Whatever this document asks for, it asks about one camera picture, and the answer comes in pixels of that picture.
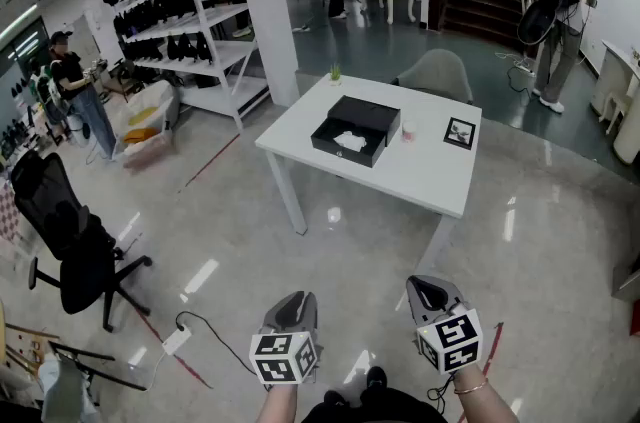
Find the framed picture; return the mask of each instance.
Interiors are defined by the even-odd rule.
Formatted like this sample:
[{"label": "framed picture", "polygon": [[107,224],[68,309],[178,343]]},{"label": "framed picture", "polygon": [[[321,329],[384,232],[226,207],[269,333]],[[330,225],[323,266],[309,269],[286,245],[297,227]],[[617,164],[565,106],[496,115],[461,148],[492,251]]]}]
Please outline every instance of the framed picture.
[{"label": "framed picture", "polygon": [[452,117],[444,135],[444,141],[454,146],[471,149],[476,134],[476,125]]}]

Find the shoe rack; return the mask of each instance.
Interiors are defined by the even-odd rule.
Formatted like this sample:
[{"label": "shoe rack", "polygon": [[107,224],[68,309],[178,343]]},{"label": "shoe rack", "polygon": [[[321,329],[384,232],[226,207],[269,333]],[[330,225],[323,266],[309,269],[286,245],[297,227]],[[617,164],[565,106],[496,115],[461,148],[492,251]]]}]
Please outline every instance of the shoe rack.
[{"label": "shoe rack", "polygon": [[[134,7],[151,0],[125,0],[115,6],[117,12],[130,11]],[[253,108],[269,97],[269,87],[263,78],[245,76],[244,71],[251,54],[257,50],[256,39],[247,40],[217,40],[211,33],[211,27],[219,25],[223,21],[234,17],[236,14],[248,10],[248,5],[229,4],[216,5],[205,9],[203,0],[193,0],[195,14],[187,12],[180,18],[169,18],[166,23],[158,21],[153,25],[131,37],[124,38],[125,43],[135,48],[136,42],[149,39],[165,39],[158,47],[162,58],[138,58],[133,60],[135,65],[166,69],[170,71],[194,73],[198,75],[216,77],[220,83],[213,87],[198,88],[179,87],[181,102],[194,107],[212,112],[228,115],[234,118],[239,130],[242,130],[242,118]],[[198,57],[186,57],[182,60],[169,59],[167,49],[170,37],[178,42],[183,34],[198,34],[198,50],[208,48],[210,60],[202,60]],[[202,36],[205,44],[200,44]],[[192,46],[195,38],[190,39]],[[237,75],[227,75],[225,70],[241,63]]]}]

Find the gray floor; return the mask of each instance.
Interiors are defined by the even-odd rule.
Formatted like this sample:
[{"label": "gray floor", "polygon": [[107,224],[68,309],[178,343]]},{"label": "gray floor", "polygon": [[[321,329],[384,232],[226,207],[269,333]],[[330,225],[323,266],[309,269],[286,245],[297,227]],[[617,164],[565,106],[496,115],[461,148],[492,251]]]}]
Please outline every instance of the gray floor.
[{"label": "gray floor", "polygon": [[[604,134],[608,123],[599,123],[589,106],[595,77],[584,64],[576,66],[567,80],[561,96],[566,110],[559,116],[537,101],[529,102],[525,93],[509,89],[507,70],[513,59],[495,56],[496,52],[514,53],[507,48],[457,33],[421,30],[407,17],[407,0],[394,0],[392,26],[377,0],[369,0],[364,15],[356,0],[345,0],[345,4],[349,17],[336,21],[327,18],[328,2],[323,7],[323,0],[288,0],[291,25],[309,23],[311,28],[294,34],[302,72],[323,75],[338,62],[344,74],[389,82],[427,50],[445,48],[464,61],[483,117],[566,147],[640,184],[640,167],[627,167],[618,160],[611,149],[613,135]],[[414,15],[420,16],[418,3]],[[533,87],[533,78],[521,71],[514,69],[511,76],[515,88]]]},{"label": "gray floor", "polygon": [[[111,115],[118,104],[114,97],[107,105]],[[175,330],[180,311],[208,318],[246,360],[266,309],[291,291],[312,290],[325,348],[317,382],[300,387],[297,421],[329,388],[357,403],[374,364],[386,369],[392,387],[426,400],[427,389],[445,379],[417,354],[404,292],[437,216],[293,164],[309,226],[305,236],[297,235],[266,157],[254,145],[281,112],[263,104],[233,140],[230,118],[189,111],[175,130],[175,153],[136,174],[99,156],[86,166],[91,146],[62,144],[56,151],[80,201],[120,237],[123,249],[131,247],[124,263],[141,254],[153,258],[153,266],[128,278],[126,288],[151,308],[148,321],[158,337],[118,295],[114,334],[101,329],[102,301],[66,314],[56,289],[38,282],[28,290],[26,264],[14,276],[0,276],[7,321],[135,362],[149,382],[162,356],[160,340]],[[629,421],[638,409],[640,342],[629,336],[631,305],[610,296],[612,268],[631,253],[624,205],[482,143],[465,214],[436,269],[477,308],[483,363],[495,326],[504,323],[489,371],[492,385],[523,422]],[[327,218],[335,207],[342,210],[338,223]],[[45,250],[39,258],[40,267],[57,277],[59,263]],[[203,322],[183,318],[193,337],[177,357],[212,389],[177,357],[165,357],[147,393],[98,382],[102,421],[255,421],[262,387]],[[446,398],[445,417],[454,423],[462,409],[451,388]]]}]

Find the black box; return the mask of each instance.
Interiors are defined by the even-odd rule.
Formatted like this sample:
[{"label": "black box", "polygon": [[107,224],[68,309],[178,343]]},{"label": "black box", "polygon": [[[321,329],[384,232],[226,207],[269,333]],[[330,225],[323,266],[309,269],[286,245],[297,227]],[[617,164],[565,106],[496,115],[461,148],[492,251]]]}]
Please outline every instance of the black box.
[{"label": "black box", "polygon": [[400,110],[362,99],[342,96],[327,113],[328,117],[385,133],[388,146],[400,126]]},{"label": "black box", "polygon": [[[313,132],[311,143],[316,149],[373,167],[399,126],[400,110],[343,96]],[[360,151],[342,147],[334,138],[345,131],[364,137],[367,144]]]}]

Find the gray pants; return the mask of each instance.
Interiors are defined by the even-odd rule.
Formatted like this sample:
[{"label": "gray pants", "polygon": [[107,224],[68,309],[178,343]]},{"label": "gray pants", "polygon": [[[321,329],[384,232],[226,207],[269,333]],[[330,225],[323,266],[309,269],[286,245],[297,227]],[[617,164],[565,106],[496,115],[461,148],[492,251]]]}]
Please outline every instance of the gray pants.
[{"label": "gray pants", "polygon": [[[555,26],[549,32],[544,41],[544,49],[538,66],[536,89],[540,91],[542,99],[549,103],[555,103],[560,98],[560,92],[564,82],[575,65],[580,51],[582,34],[568,25],[556,21]],[[553,55],[560,45],[560,62],[554,72],[549,76]]]},{"label": "gray pants", "polygon": [[71,100],[71,104],[75,112],[89,125],[91,133],[96,136],[104,153],[111,158],[113,149],[116,147],[116,137],[93,85],[89,84],[85,90]]}]

